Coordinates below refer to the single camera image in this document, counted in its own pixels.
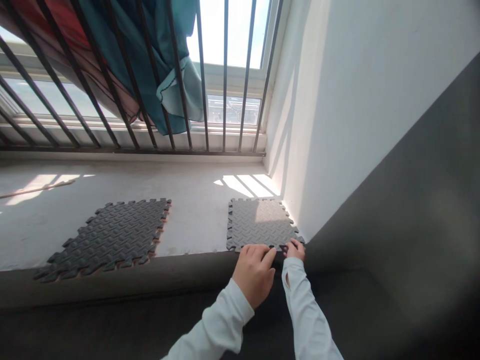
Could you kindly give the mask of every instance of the right hand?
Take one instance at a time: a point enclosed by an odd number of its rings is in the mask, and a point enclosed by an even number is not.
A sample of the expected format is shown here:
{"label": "right hand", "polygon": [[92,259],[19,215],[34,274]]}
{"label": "right hand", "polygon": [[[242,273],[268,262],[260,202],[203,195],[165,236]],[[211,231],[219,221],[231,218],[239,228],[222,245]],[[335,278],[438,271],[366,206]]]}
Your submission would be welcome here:
{"label": "right hand", "polygon": [[283,255],[285,255],[287,258],[297,258],[305,262],[305,248],[304,245],[295,239],[290,239],[291,242],[286,244],[288,251],[284,252]]}
{"label": "right hand", "polygon": [[270,267],[276,254],[275,248],[265,244],[249,244],[241,249],[232,279],[254,310],[272,289],[275,269]]}

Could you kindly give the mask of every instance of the hanging cloth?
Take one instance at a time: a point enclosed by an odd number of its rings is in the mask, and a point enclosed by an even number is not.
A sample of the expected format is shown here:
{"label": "hanging cloth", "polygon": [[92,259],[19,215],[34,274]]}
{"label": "hanging cloth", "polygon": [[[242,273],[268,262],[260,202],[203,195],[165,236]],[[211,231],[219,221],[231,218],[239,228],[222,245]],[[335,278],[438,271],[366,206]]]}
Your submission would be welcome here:
{"label": "hanging cloth", "polygon": [[[168,131],[162,105],[169,114],[172,132],[178,134],[187,130],[175,72],[175,55],[166,1],[169,0],[142,0],[149,40],[160,77],[160,84],[157,86],[143,37],[137,2],[111,0],[146,111],[163,135],[168,134]],[[134,94],[103,1],[80,0],[79,3],[110,70],[130,93]],[[203,122],[202,81],[187,48],[187,37],[191,36],[194,30],[196,2],[174,0],[172,10],[189,120]]]}
{"label": "hanging cloth", "polygon": [[[121,115],[115,104],[114,98],[110,93],[109,87],[100,70],[95,56],[90,48],[90,44],[85,36],[82,26],[69,1],[65,0],[46,0],[53,17],[61,28],[63,36],[74,53],[78,65],[86,75],[86,80],[95,95],[97,101],[108,111],[121,119]],[[12,5],[26,22],[36,42],[47,56],[48,62],[55,70],[74,83],[78,88],[83,89],[72,66],[67,61],[64,52],[55,38],[50,25],[44,18],[36,0],[12,1]],[[7,11],[0,6],[0,25],[24,40],[24,37],[16,24],[10,19]],[[110,74],[113,86],[118,93],[122,106],[129,119],[135,118],[139,105],[131,96],[122,83]]]}

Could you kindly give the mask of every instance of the white sleeve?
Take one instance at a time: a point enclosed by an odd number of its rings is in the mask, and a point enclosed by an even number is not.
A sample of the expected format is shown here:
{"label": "white sleeve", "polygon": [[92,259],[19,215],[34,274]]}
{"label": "white sleeve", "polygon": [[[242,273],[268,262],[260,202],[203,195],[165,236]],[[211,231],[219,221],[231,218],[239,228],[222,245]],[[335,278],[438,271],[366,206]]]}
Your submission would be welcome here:
{"label": "white sleeve", "polygon": [[164,360],[216,360],[225,350],[238,354],[242,329],[254,316],[254,310],[233,279],[215,303],[207,307],[193,329],[171,347]]}
{"label": "white sleeve", "polygon": [[[290,288],[287,285],[287,274]],[[295,358],[343,360],[332,339],[327,319],[315,301],[305,274],[304,262],[296,257],[286,258],[281,278],[293,324]]]}

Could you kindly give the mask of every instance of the interlocking foam tile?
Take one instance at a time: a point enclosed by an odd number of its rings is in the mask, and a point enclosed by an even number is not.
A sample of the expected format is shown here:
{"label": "interlocking foam tile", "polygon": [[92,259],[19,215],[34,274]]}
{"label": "interlocking foam tile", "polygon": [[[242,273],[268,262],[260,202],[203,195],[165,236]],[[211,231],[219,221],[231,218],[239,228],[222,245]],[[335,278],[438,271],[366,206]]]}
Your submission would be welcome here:
{"label": "interlocking foam tile", "polygon": [[102,267],[104,272],[117,267],[143,265],[155,255],[164,221],[172,200],[141,200],[108,203],[95,211],[78,236],[68,239],[62,252],[54,253],[50,265],[38,269],[34,280],[43,283],[91,275]]}
{"label": "interlocking foam tile", "polygon": [[292,238],[304,243],[293,223],[279,200],[232,199],[228,204],[226,247],[239,252],[247,244],[266,244],[282,251]]}

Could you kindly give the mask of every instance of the teal curtain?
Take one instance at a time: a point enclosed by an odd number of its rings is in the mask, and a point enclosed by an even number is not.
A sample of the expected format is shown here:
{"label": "teal curtain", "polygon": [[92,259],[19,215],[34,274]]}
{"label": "teal curtain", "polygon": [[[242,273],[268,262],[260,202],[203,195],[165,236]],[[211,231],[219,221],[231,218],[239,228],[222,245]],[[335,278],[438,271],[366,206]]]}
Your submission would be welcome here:
{"label": "teal curtain", "polygon": [[[162,135],[167,135],[168,131],[161,105],[169,113],[174,134],[187,130],[175,72],[175,55],[166,1],[142,0],[149,39],[160,76],[160,85],[157,86],[143,38],[137,2],[111,0],[146,111]],[[134,95],[103,1],[80,0],[79,3],[110,71]],[[192,35],[195,25],[196,1],[172,0],[172,10],[188,117],[189,120],[202,122],[204,120],[202,82],[187,48],[187,37]]]}

